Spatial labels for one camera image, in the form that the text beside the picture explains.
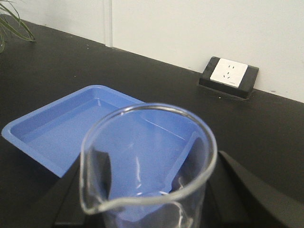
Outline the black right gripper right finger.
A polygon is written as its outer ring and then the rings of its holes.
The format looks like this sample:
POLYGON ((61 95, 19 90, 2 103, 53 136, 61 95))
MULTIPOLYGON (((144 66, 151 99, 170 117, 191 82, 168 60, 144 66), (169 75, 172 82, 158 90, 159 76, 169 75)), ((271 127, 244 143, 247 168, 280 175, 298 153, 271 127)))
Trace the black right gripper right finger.
POLYGON ((304 204, 247 170, 224 151, 207 181, 200 209, 207 228, 302 228, 304 204))

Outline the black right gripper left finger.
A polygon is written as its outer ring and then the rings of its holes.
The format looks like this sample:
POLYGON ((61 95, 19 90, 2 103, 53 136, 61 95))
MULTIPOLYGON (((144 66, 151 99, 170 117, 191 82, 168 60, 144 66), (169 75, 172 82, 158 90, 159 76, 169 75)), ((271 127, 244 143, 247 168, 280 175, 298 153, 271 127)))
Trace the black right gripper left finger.
POLYGON ((101 214, 86 215, 79 193, 80 158, 38 202, 33 211, 33 228, 104 228, 101 214))

